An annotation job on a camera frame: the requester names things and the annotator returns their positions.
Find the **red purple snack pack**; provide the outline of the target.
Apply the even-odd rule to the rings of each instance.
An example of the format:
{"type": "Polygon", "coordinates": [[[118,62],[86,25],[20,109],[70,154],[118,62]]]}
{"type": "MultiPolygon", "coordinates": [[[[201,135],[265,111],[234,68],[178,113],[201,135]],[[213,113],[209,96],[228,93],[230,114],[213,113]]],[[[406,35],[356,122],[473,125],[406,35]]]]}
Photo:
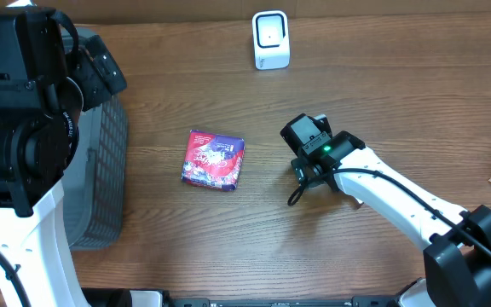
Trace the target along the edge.
{"type": "Polygon", "coordinates": [[[194,186],[234,191],[244,152],[242,138],[190,130],[181,179],[194,186]]]}

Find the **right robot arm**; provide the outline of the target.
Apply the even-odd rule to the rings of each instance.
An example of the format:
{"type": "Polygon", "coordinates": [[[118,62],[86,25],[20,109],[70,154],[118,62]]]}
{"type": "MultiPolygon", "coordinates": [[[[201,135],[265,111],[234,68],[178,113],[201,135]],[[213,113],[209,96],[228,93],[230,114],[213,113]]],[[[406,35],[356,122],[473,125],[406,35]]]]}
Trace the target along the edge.
{"type": "Polygon", "coordinates": [[[445,201],[393,170],[364,141],[333,134],[325,115],[304,113],[281,137],[295,153],[297,189],[287,204],[322,183],[372,207],[422,253],[425,277],[403,288],[393,306],[491,306],[491,209],[445,201]]]}

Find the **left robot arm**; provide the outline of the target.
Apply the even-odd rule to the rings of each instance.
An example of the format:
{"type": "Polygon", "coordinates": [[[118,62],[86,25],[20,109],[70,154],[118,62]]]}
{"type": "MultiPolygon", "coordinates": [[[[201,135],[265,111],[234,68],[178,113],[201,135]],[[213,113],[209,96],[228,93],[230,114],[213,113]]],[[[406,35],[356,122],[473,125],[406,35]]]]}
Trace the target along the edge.
{"type": "Polygon", "coordinates": [[[0,8],[0,291],[8,306],[153,306],[151,289],[81,287],[64,229],[62,177],[82,112],[127,86],[98,36],[58,9],[0,8]]]}

